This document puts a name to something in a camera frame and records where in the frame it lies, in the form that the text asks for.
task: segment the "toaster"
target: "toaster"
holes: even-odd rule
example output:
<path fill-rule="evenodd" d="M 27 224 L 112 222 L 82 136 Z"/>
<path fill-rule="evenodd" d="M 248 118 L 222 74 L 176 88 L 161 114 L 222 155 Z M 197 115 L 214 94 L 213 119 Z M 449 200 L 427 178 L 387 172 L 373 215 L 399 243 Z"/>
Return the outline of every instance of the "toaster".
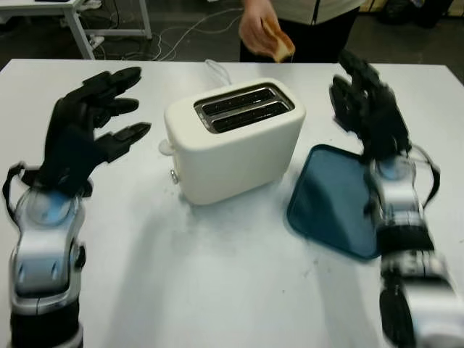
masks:
<path fill-rule="evenodd" d="M 171 175 L 187 200 L 211 204 L 280 178 L 305 114 L 277 80 L 234 84 L 170 105 L 160 150 L 173 156 Z"/>

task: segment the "floor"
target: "floor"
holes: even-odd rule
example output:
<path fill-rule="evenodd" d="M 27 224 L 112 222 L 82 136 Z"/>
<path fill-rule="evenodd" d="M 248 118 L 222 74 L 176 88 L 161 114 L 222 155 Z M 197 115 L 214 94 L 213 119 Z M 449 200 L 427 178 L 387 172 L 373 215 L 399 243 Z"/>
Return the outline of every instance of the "floor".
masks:
<path fill-rule="evenodd" d="M 113 4 L 112 0 L 107 0 L 101 9 L 84 12 L 84 27 L 108 28 L 116 25 Z M 116 4 L 119 5 L 119 26 L 137 28 L 140 25 L 138 2 L 119 0 Z M 212 3 L 206 0 L 148 0 L 148 5 L 152 30 L 162 33 L 161 44 L 158 46 L 159 36 L 155 36 L 153 41 L 109 38 L 95 51 L 99 59 L 105 55 L 107 59 L 199 61 L 210 58 L 221 62 L 238 61 L 238 10 L 212 16 L 178 41 L 204 16 L 240 7 L 239 0 Z M 33 17 L 29 21 L 19 19 L 10 27 L 0 26 L 0 69 L 11 58 L 80 58 L 69 29 L 61 28 L 57 17 Z M 360 14 L 347 48 L 370 62 L 447 65 L 464 84 L 463 18 L 443 18 L 434 29 L 429 30 L 414 24 L 383 25 L 371 14 Z"/>

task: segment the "white table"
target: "white table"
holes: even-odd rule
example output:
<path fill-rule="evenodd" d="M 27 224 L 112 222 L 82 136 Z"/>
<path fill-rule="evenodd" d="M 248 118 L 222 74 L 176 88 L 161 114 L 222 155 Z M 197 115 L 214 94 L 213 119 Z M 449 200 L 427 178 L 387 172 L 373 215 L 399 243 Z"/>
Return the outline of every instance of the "white table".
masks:
<path fill-rule="evenodd" d="M 0 0 L 0 15 L 12 16 L 56 16 L 64 15 L 70 26 L 72 36 L 84 59 L 95 59 L 93 49 L 86 35 L 99 36 L 145 36 L 152 39 L 152 29 L 145 0 L 139 0 L 144 29 L 103 29 L 84 30 L 77 13 L 83 0 L 68 2 L 37 2 L 34 0 Z"/>
<path fill-rule="evenodd" d="M 19 160 L 41 163 L 59 97 L 102 70 L 134 64 L 11 61 L 0 72 L 0 175 Z M 378 260 L 361 264 L 305 241 L 284 218 L 312 146 L 360 151 L 356 138 L 332 121 L 328 86 L 341 68 L 224 64 L 236 82 L 262 76 L 283 81 L 305 103 L 307 119 L 281 181 L 191 207 L 170 180 L 171 159 L 157 150 L 166 137 L 163 111 L 217 82 L 203 63 L 139 65 L 143 79 L 126 94 L 139 99 L 140 108 L 104 131 L 138 121 L 151 122 L 152 129 L 129 154 L 95 170 L 80 233 L 88 255 L 80 296 L 86 347 L 388 347 L 378 311 Z M 442 66 L 376 67 L 396 91 L 411 139 L 441 166 L 442 187 L 426 213 L 462 294 L 464 88 Z M 428 174 L 418 176 L 425 196 Z M 17 199 L 21 190 L 14 193 Z M 6 343 L 8 260 L 17 240 L 6 212 L 0 231 L 0 337 Z"/>

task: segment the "toast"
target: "toast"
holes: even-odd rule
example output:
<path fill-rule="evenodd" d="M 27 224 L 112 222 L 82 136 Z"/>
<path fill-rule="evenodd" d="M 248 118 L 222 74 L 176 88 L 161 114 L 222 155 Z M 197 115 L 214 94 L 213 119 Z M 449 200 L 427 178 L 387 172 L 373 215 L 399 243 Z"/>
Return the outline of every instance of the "toast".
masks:
<path fill-rule="evenodd" d="M 293 56 L 295 53 L 295 45 L 274 20 L 265 18 L 262 20 L 262 28 L 266 35 L 277 40 L 277 48 L 273 52 L 273 59 L 275 62 L 280 63 L 284 61 L 285 58 Z"/>

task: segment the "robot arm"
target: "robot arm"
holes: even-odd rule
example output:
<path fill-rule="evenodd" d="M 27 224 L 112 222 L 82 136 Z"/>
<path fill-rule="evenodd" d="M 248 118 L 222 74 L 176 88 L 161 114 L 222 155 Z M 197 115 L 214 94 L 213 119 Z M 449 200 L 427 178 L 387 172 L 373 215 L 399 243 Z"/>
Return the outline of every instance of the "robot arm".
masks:
<path fill-rule="evenodd" d="M 103 72 L 60 99 L 51 116 L 39 169 L 12 167 L 3 194 L 20 239 L 10 260 L 12 347 L 83 346 L 79 324 L 80 272 L 86 251 L 78 240 L 84 220 L 82 197 L 90 196 L 88 177 L 103 162 L 127 153 L 145 136 L 148 123 L 137 123 L 94 138 L 94 128 L 138 107 L 118 99 L 141 78 L 137 67 Z M 29 189 L 13 209 L 10 182 L 22 173 Z"/>
<path fill-rule="evenodd" d="M 347 51 L 341 66 L 352 82 L 336 76 L 330 88 L 336 122 L 364 145 L 370 214 L 381 253 L 382 326 L 396 347 L 464 347 L 464 305 L 444 259 L 434 251 L 415 191 L 411 144 L 392 90 L 378 73 Z M 439 186 L 439 170 L 428 159 Z"/>

